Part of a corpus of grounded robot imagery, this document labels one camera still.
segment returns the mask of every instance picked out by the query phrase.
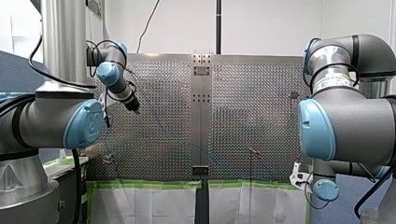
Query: black cable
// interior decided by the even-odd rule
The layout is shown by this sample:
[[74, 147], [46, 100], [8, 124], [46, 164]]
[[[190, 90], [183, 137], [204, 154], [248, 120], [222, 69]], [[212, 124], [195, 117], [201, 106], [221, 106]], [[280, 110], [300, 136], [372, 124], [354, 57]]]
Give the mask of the black cable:
[[303, 81], [307, 87], [309, 87], [308, 81], [306, 81], [306, 75], [308, 75], [308, 67], [307, 66], [308, 66], [308, 61], [309, 61], [309, 54], [310, 54], [312, 45], [318, 40], [320, 40], [320, 38], [312, 38], [309, 41], [309, 43], [305, 49], [304, 67], [303, 67]]
[[23, 97], [13, 98], [5, 103], [1, 104], [0, 107], [0, 118], [2, 118], [6, 113], [18, 107], [19, 105], [23, 105], [25, 103], [33, 102], [35, 100], [34, 94], [26, 94]]
[[93, 50], [97, 49], [97, 45], [95, 43], [93, 43], [93, 41], [91, 41], [91, 40], [86, 40], [86, 42], [91, 44], [91, 45], [93, 45], [93, 48], [91, 49], [91, 58], [92, 58], [93, 65], [95, 66], [95, 70], [92, 73], [92, 66], [90, 66], [90, 77], [95, 77], [96, 69], [97, 69], [97, 66], [96, 66], [97, 65], [97, 61], [94, 59], [95, 56], [94, 56]]
[[307, 179], [307, 181], [306, 181], [306, 183], [305, 183], [305, 185], [304, 185], [304, 196], [305, 196], [305, 200], [309, 203], [309, 205], [310, 205], [312, 208], [320, 210], [320, 209], [325, 208], [330, 202], [326, 202], [326, 203], [323, 204], [321, 207], [316, 207], [316, 206], [314, 206], [314, 205], [308, 200], [308, 196], [306, 196], [306, 186], [309, 185], [309, 182], [308, 182], [308, 181], [309, 181], [309, 178], [311, 178], [311, 175], [312, 175], [312, 173], [309, 174], [308, 179]]
[[123, 51], [123, 49], [119, 46], [119, 44], [117, 44], [116, 42], [114, 42], [112, 40], [107, 40], [107, 39], [106, 40], [102, 40], [101, 42], [96, 44], [94, 50], [97, 50], [99, 52], [99, 55], [100, 55], [99, 46], [102, 45], [102, 44], [105, 44], [105, 43], [113, 44], [111, 47], [114, 47], [114, 48], [118, 49], [122, 53], [122, 55], [124, 57], [124, 60], [125, 60], [125, 65], [126, 65], [126, 62], [127, 62], [126, 52]]
[[91, 41], [91, 40], [87, 40], [86, 42], [93, 45], [93, 48], [92, 48], [92, 50], [91, 50], [91, 58], [92, 58], [93, 66], [95, 66], [95, 70], [94, 70], [94, 72], [92, 73], [92, 67], [90, 66], [90, 77], [95, 77], [95, 75], [96, 75], [96, 70], [97, 70], [97, 67], [98, 67], [98, 65], [99, 65], [99, 62], [98, 62], [98, 61], [101, 61], [101, 60], [102, 60], [102, 54], [100, 53], [99, 46], [100, 46], [101, 44], [104, 44], [104, 43], [111, 43], [111, 44], [113, 44], [111, 47], [114, 47], [114, 48], [116, 48], [117, 50], [119, 50], [119, 51], [122, 53], [122, 56], [124, 57], [124, 60], [125, 60], [125, 64], [122, 64], [122, 63], [117, 62], [117, 61], [107, 61], [107, 62], [116, 63], [116, 64], [118, 64], [119, 66], [121, 66], [123, 69], [125, 69], [125, 66], [126, 66], [126, 64], [127, 64], [127, 55], [126, 55], [126, 53], [123, 51], [123, 49], [122, 49], [116, 42], [114, 42], [114, 41], [112, 41], [112, 40], [102, 40], [102, 41], [99, 42], [98, 44], [93, 43], [93, 41]]
[[34, 64], [33, 64], [33, 57], [35, 56], [35, 53], [38, 51], [38, 48], [40, 48], [41, 42], [43, 41], [43, 36], [40, 36], [40, 39], [38, 40], [37, 46], [35, 46], [35, 49], [33, 50], [33, 52], [30, 54], [29, 56], [29, 66], [35, 70], [38, 74], [42, 75], [43, 77], [47, 77], [49, 79], [52, 79], [54, 81], [69, 85], [69, 86], [74, 86], [74, 87], [80, 87], [80, 88], [87, 88], [87, 89], [95, 89], [96, 86], [92, 86], [92, 85], [85, 85], [85, 84], [80, 84], [77, 82], [70, 82], [70, 81], [65, 81], [62, 80], [58, 77], [54, 77], [48, 73], [45, 73], [43, 71], [41, 71], [40, 69], [38, 69]]
[[142, 44], [142, 38], [143, 38], [143, 36], [146, 34], [146, 31], [147, 31], [148, 28], [149, 28], [149, 23], [150, 23], [150, 21], [151, 21], [152, 16], [154, 15], [154, 12], [155, 12], [155, 10], [157, 9], [157, 6], [158, 6], [159, 3], [160, 3], [160, 0], [157, 0], [157, 3], [155, 4], [154, 9], [152, 9], [151, 15], [150, 15], [149, 18], [148, 18], [148, 22], [146, 23], [145, 30], [143, 31], [142, 35], [141, 35], [140, 38], [139, 38], [139, 44], [137, 45], [137, 51], [136, 51], [136, 53], [139, 53], [140, 46], [141, 46], [141, 44]]
[[371, 179], [370, 179], [369, 177], [367, 177], [367, 179], [370, 180], [370, 182], [372, 182], [373, 184], [375, 184], [375, 177], [373, 176], [373, 174], [372, 174], [363, 164], [358, 163], [358, 162], [357, 162], [357, 164], [359, 165], [359, 167], [360, 167], [368, 176], [370, 176]]
[[315, 74], [312, 76], [311, 81], [309, 82], [309, 85], [308, 85], [309, 90], [311, 91], [311, 94], [313, 93], [313, 90], [314, 90], [313, 84], [314, 84], [314, 79], [315, 79], [315, 77], [316, 77], [320, 72], [322, 72], [323, 70], [325, 70], [325, 69], [327, 69], [327, 68], [329, 68], [329, 67], [332, 67], [332, 66], [336, 66], [336, 65], [343, 65], [343, 66], [346, 66], [346, 67], [348, 67], [350, 70], [352, 70], [353, 72], [355, 72], [355, 74], [356, 74], [356, 79], [355, 79], [355, 82], [353, 83], [353, 86], [355, 87], [356, 85], [358, 85], [359, 80], [360, 80], [360, 77], [361, 77], [361, 74], [359, 73], [359, 70], [358, 70], [355, 66], [353, 66], [352, 64], [349, 64], [349, 63], [328, 63], [328, 64], [325, 64], [325, 65], [323, 65], [322, 67], [320, 67], [320, 68], [315, 72]]
[[108, 117], [108, 111], [107, 111], [107, 96], [108, 96], [108, 87], [106, 87], [106, 90], [105, 90], [105, 113], [106, 113], [105, 123], [106, 123], [107, 128], [111, 128], [110, 118]]
[[385, 183], [385, 181], [389, 178], [389, 176], [393, 173], [393, 171], [396, 168], [396, 162], [394, 162], [389, 169], [387, 170], [387, 172], [381, 177], [381, 179], [378, 180], [378, 182], [376, 182], [376, 184], [369, 189], [369, 191], [367, 191], [366, 194], [363, 195], [363, 197], [361, 197], [361, 199], [356, 203], [355, 205], [355, 216], [358, 219], [361, 219], [361, 214], [359, 213], [359, 209], [361, 208], [361, 206]]
[[75, 148], [72, 149], [73, 161], [75, 164], [75, 176], [76, 176], [76, 208], [73, 217], [73, 224], [78, 224], [79, 212], [81, 209], [81, 166], [79, 164], [78, 152]]

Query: gray panel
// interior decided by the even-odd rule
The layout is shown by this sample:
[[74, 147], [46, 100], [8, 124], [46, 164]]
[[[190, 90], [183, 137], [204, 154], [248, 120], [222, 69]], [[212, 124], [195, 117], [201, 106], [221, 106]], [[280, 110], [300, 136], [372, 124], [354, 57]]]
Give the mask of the gray panel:
[[[301, 61], [213, 56], [211, 178], [288, 180], [293, 163], [302, 158], [297, 125], [305, 93]], [[293, 91], [297, 99], [290, 97]], [[250, 155], [251, 149], [261, 155]]]
[[[191, 56], [128, 55], [124, 74], [137, 86], [140, 115], [112, 105], [111, 130], [101, 135], [90, 178], [191, 179]], [[98, 92], [103, 92], [101, 85]], [[112, 153], [115, 164], [103, 163]]]

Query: vertical metal bar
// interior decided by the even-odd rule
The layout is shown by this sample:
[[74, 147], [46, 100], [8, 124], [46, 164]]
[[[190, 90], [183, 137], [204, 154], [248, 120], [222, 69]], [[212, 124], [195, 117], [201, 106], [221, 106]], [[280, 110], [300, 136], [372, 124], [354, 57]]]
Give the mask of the vertical metal bar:
[[202, 165], [202, 144], [201, 144], [201, 76], [196, 76], [193, 72], [194, 66], [201, 64], [201, 54], [192, 55], [191, 67], [191, 165]]
[[217, 0], [216, 9], [216, 54], [221, 54], [221, 0]]
[[87, 76], [85, 1], [42, 0], [44, 65], [66, 81], [90, 84]]

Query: metal post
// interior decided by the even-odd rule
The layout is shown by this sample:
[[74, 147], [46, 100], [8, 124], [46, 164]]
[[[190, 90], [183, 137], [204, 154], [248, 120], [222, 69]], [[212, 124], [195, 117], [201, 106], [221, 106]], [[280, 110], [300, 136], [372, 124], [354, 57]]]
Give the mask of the metal post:
[[221, 54], [221, 0], [217, 0], [216, 12], [216, 54]]
[[44, 65], [63, 80], [90, 84], [87, 76], [85, 1], [42, 0]]

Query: metal frame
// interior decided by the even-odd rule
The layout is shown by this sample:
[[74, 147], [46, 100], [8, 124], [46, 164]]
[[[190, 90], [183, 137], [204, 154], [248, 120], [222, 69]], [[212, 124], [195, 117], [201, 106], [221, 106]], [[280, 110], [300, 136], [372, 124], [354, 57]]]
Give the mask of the metal frame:
[[[138, 69], [134, 66], [140, 66], [140, 63], [143, 63], [144, 66], [148, 66], [150, 67], [151, 70], [147, 70], [144, 72], [150, 72], [150, 71], [154, 71], [156, 68], [156, 66], [164, 66], [164, 73], [166, 75], [163, 75], [162, 77], [162, 81], [165, 83], [164, 85], [166, 85], [166, 77], [164, 76], [173, 76], [173, 73], [175, 71], [173, 71], [173, 68], [170, 67], [166, 67], [168, 66], [169, 63], [173, 64], [173, 63], [181, 63], [182, 66], [185, 67], [185, 69], [183, 70], [183, 75], [181, 76], [186, 76], [189, 77], [190, 79], [190, 84], [185, 83], [184, 85], [190, 85], [190, 91], [189, 91], [189, 95], [188, 98], [183, 98], [186, 100], [186, 104], [188, 105], [188, 110], [190, 111], [188, 114], [190, 116], [190, 125], [188, 125], [190, 127], [190, 142], [187, 143], [186, 142], [186, 147], [184, 148], [185, 150], [189, 150], [190, 151], [190, 155], [189, 160], [191, 161], [191, 163], [189, 163], [189, 165], [187, 165], [187, 163], [183, 164], [183, 169], [189, 169], [188, 171], [186, 170], [186, 173], [184, 173], [185, 175], [183, 175], [183, 177], [181, 177], [180, 175], [173, 175], [172, 174], [172, 169], [164, 169], [164, 167], [157, 167], [159, 171], [161, 171], [162, 173], [160, 173], [160, 175], [156, 175], [156, 176], [149, 176], [149, 175], [140, 175], [140, 176], [136, 176], [136, 175], [123, 175], [122, 177], [124, 178], [143, 178], [143, 179], [147, 179], [147, 180], [160, 180], [160, 181], [167, 181], [167, 180], [192, 180], [192, 179], [208, 179], [208, 178], [217, 178], [217, 179], [228, 179], [227, 176], [215, 176], [215, 175], [206, 175], [205, 173], [202, 172], [209, 172], [210, 174], [213, 174], [213, 168], [211, 168], [211, 164], [210, 164], [210, 159], [209, 159], [209, 154], [213, 153], [213, 151], [211, 151], [210, 148], [210, 137], [212, 134], [212, 122], [213, 122], [213, 118], [212, 118], [212, 106], [213, 106], [213, 94], [216, 90], [212, 90], [213, 88], [213, 83], [214, 80], [213, 79], [213, 74], [218, 73], [219, 71], [217, 69], [219, 69], [220, 66], [224, 66], [224, 64], [226, 63], [235, 63], [235, 64], [246, 64], [247, 66], [249, 64], [258, 64], [259, 66], [262, 66], [263, 64], [270, 64], [270, 65], [274, 65], [276, 66], [276, 68], [279, 69], [286, 69], [285, 71], [288, 72], [289, 68], [287, 66], [289, 66], [290, 64], [293, 64], [293, 69], [290, 69], [291, 72], [293, 72], [294, 75], [294, 79], [291, 80], [290, 82], [292, 83], [285, 83], [285, 85], [289, 85], [292, 86], [293, 83], [298, 80], [300, 81], [300, 77], [296, 77], [299, 76], [299, 74], [297, 74], [297, 72], [299, 72], [298, 69], [300, 68], [300, 64], [302, 61], [301, 57], [279, 57], [279, 56], [231, 56], [231, 55], [209, 55], [209, 54], [192, 54], [192, 55], [188, 55], [188, 54], [129, 54], [128, 55], [129, 58], [129, 63], [128, 63], [128, 67], [132, 68], [132, 70], [134, 71], [135, 69]], [[130, 76], [129, 74], [125, 73], [126, 78], [131, 78], [132, 81], [136, 81], [135, 80], [135, 75]], [[142, 93], [139, 92], [139, 89], [141, 89], [142, 91], [147, 91], [149, 89], [147, 89], [147, 87], [143, 86], [139, 86], [139, 85], [143, 85], [143, 84], [139, 84], [137, 83], [137, 95], [139, 97], [139, 101], [142, 103], [142, 106], [145, 106], [145, 99], [144, 97], [142, 97]], [[304, 92], [304, 90], [306, 90], [306, 88], [304, 87], [304, 83], [302, 81], [300, 81], [299, 83], [295, 83], [295, 89], [296, 92], [298, 93], [298, 99], [291, 99], [292, 97], [294, 97], [293, 95], [295, 95], [293, 92], [290, 93], [290, 103], [293, 102], [293, 110], [296, 108], [295, 106], [297, 106], [297, 103], [299, 100], [302, 100], [305, 98], [306, 93]], [[179, 97], [177, 95], [169, 95], [170, 98], [172, 97]], [[166, 106], [165, 103], [160, 104], [161, 101], [157, 101], [158, 104], [154, 104], [152, 106]], [[117, 116], [128, 116], [128, 119], [130, 119], [131, 123], [135, 123], [136, 119], [153, 119], [153, 118], [149, 118], [149, 117], [145, 117], [144, 111], [142, 111], [141, 115], [135, 115], [132, 113], [128, 113], [124, 110], [124, 108], [122, 106], [119, 106], [119, 108], [110, 108], [109, 109], [110, 114], [114, 114], [115, 119], [117, 118]], [[125, 137], [127, 137], [129, 135], [129, 132], [132, 132], [133, 129], [128, 130], [128, 129], [123, 129], [123, 130], [118, 130], [115, 132], [121, 132], [118, 133], [118, 135], [114, 135], [114, 140], [112, 140], [112, 144], [116, 144], [117, 142], [121, 141], [120, 140], [120, 136], [123, 136], [124, 140]], [[147, 151], [148, 157], [152, 156], [153, 153], [160, 153], [160, 151]], [[95, 168], [99, 168], [97, 172], [102, 173], [102, 175], [100, 178], [113, 178], [113, 177], [117, 177], [116, 172], [111, 171], [109, 169], [114, 169], [114, 168], [106, 168], [106, 166], [109, 166], [108, 164], [103, 164], [102, 162], [102, 158], [103, 156], [107, 156], [106, 158], [108, 158], [108, 151], [105, 148], [100, 148], [100, 154], [101, 156], [99, 157], [99, 159], [97, 159], [96, 161], [93, 162], [93, 169], [90, 169], [91, 171], [93, 170], [93, 172], [95, 172]], [[118, 162], [119, 158], [115, 158], [114, 163]], [[138, 164], [140, 162], [140, 160], [133, 160], [130, 161], [133, 164], [130, 164], [128, 169], [129, 170], [133, 170], [134, 166], [140, 167], [140, 169], [145, 166], [146, 168], [144, 169], [156, 169], [155, 165], [158, 165], [158, 161], [151, 161], [151, 163], [145, 163], [145, 164]], [[256, 163], [259, 163], [261, 161], [254, 159], [254, 163], [255, 163], [255, 173], [259, 173], [259, 169], [261, 169], [260, 165], [256, 165]], [[290, 172], [292, 171], [292, 165], [293, 165], [293, 161], [290, 161]], [[91, 178], [96, 178], [97, 175], [93, 174], [91, 175]], [[236, 179], [236, 178], [244, 178], [243, 176], [234, 176], [234, 177], [229, 177], [231, 179]], [[282, 176], [281, 178], [273, 178], [271, 180], [275, 180], [275, 181], [288, 181], [288, 177], [287, 176]]]

